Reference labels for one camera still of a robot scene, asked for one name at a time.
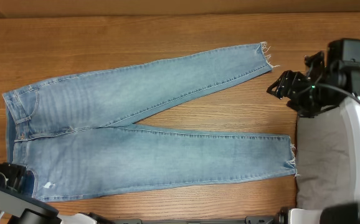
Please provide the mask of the light blue denim jeans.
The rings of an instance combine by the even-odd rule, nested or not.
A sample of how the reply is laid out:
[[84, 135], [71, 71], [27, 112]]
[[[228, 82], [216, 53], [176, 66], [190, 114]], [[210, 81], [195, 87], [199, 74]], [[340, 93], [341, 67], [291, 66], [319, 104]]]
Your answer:
[[265, 44], [78, 73], [3, 94], [24, 193], [60, 202], [294, 175], [290, 137], [144, 126], [140, 120], [272, 69]]

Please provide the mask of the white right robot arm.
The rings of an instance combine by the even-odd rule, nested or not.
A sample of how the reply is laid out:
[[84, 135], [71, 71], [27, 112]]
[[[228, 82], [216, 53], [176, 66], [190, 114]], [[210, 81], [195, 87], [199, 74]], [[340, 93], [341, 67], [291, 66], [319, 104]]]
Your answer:
[[295, 208], [274, 223], [360, 223], [360, 53], [318, 52], [268, 88], [298, 114]]

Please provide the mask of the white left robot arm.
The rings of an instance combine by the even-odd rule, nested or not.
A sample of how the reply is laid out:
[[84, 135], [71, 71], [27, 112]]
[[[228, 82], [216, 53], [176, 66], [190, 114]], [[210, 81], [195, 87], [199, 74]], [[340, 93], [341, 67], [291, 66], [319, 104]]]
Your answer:
[[60, 215], [50, 205], [27, 196], [33, 176], [24, 166], [0, 163], [0, 220], [6, 213], [17, 224], [104, 224], [111, 221], [94, 213]]

